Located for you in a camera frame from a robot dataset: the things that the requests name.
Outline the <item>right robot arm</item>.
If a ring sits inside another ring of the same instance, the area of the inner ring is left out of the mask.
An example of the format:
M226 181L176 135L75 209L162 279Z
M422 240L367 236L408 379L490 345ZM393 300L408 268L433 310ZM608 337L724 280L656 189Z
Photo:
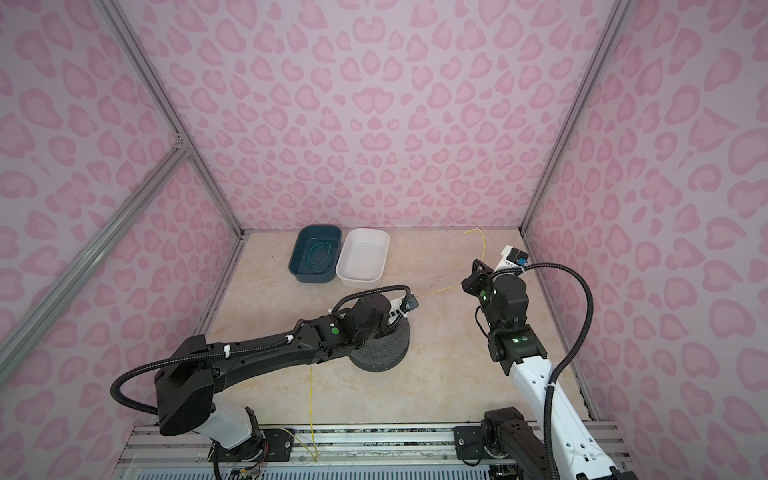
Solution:
M539 268L571 275L585 294L582 328L558 364L549 359L527 320L529 298L522 276ZM515 476L522 479L635 478L634 472L621 470L594 439L559 385L560 375L575 359L592 325L594 298L587 281L558 263L529 265L520 259L492 268L476 259L461 286L477 299L484 315L491 360L522 393L540 428L533 432L514 407L488 411L481 422L482 454L513 461Z

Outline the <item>dark teal plastic bin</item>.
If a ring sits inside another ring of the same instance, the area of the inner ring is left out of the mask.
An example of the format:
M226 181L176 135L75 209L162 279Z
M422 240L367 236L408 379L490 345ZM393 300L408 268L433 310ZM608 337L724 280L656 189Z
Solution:
M301 283L328 283L336 276L342 231L329 224L304 227L289 260L289 272Z

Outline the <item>dark grey cable spool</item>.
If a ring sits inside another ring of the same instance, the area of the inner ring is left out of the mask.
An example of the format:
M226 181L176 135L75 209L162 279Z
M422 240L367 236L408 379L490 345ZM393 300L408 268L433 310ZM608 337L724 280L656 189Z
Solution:
M410 324L404 319L389 332L382 332L387 318L374 316L364 321L353 336L355 348L350 352L351 362L367 372L393 369L406 356L410 346Z

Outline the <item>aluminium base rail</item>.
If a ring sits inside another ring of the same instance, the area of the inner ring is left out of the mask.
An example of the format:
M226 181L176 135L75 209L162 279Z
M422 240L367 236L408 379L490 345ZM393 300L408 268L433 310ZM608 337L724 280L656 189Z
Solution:
M137 427L114 479L513 479L515 462L483 446L477 423L269 426L268 458L218 466L211 442Z

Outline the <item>white plastic tray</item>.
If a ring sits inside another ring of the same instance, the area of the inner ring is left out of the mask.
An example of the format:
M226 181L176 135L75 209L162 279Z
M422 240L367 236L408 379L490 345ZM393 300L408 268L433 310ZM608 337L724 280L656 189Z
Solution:
M336 265L336 276L354 289L372 289L382 281L390 246L390 235L370 228L351 230Z

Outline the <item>left aluminium frame strut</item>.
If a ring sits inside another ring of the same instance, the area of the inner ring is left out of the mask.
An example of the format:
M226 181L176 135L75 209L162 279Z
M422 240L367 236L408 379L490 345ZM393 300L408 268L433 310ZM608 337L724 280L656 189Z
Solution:
M104 18L107 26L115 36L128 60L134 67L140 81L153 100L159 113L168 124L171 132L177 140L177 144L188 152L190 161L203 186L211 196L214 205L223 216L229 229L236 238L245 237L245 229L236 218L236 215L225 198L225 195L217 184L211 169L207 166L195 141L185 125L179 110L174 104L168 89L152 65L145 49L141 45L139 37L130 25L122 7L118 1L94 1L95 6Z

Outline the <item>diagonal aluminium frame strut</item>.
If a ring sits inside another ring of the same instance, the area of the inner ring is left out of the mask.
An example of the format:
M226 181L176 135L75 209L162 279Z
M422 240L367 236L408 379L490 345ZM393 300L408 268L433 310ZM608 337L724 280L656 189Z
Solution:
M132 228L138 217L188 157L182 141L166 155L106 224L78 253L63 274L39 296L1 345L1 384L6 385L52 328L62 311L81 292L96 270Z

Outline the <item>right aluminium frame strut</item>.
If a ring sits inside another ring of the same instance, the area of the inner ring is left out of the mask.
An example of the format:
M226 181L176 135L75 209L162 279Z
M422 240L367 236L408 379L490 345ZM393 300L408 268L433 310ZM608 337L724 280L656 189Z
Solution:
M627 28L627 24L631 22L636 9L636 4L636 1L620 0L615 1L612 5L612 9L610 10L604 28L598 37L596 48L589 62L586 64L582 78L579 81L575 94L570 102L567 114L558 131L558 135L555 138L554 145L544 164L542 175L534 189L531 203L523 216L519 228L520 235L523 239L525 239L533 229L532 225L538 210L544 203L544 196L552 182L555 171L561 160L564 158L569 142L577 131L580 120L587 110L590 98L599 85L601 76L604 74L622 34Z

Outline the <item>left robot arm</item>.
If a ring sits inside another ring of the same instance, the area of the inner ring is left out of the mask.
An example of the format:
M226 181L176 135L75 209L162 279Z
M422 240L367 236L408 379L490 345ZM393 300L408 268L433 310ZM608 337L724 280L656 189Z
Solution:
M390 300L381 292L361 292L353 302L281 334L230 343L210 343L203 335L184 340L155 375L160 433L195 432L226 450L259 445L255 413L227 404L221 392L281 369L346 357L365 371L396 366L409 347L407 315L417 308L416 297Z

